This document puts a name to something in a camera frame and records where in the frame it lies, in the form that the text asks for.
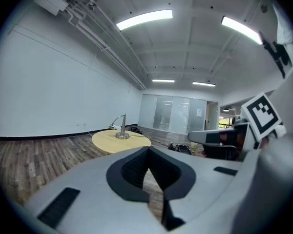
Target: rectangular fluorescent light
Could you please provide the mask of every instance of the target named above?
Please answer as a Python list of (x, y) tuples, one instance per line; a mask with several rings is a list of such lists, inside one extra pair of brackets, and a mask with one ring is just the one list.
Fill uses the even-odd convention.
[(117, 23), (116, 25), (120, 30), (123, 30), (147, 21), (155, 21), (169, 18), (172, 18), (172, 10), (159, 10), (129, 18), (125, 21)]
[(221, 20), (221, 24), (224, 26), (227, 26), (231, 29), (234, 29), (236, 31), (239, 31), (240, 33), (242, 33), (242, 34), (246, 35), (247, 37), (251, 38), (252, 40), (256, 41), (258, 44), (263, 44), (258, 33), (256, 33), (255, 31), (253, 31), (249, 27), (247, 27), (247, 26), (245, 26), (235, 20), (232, 20), (227, 17), (223, 17), (223, 19)]
[(175, 80), (158, 80), (158, 79), (154, 79), (152, 81), (153, 82), (175, 82)]
[(215, 84), (205, 83), (205, 82), (196, 82), (196, 81), (194, 81), (192, 84), (194, 84), (194, 85), (208, 86), (208, 87), (214, 87), (214, 86), (216, 86)]

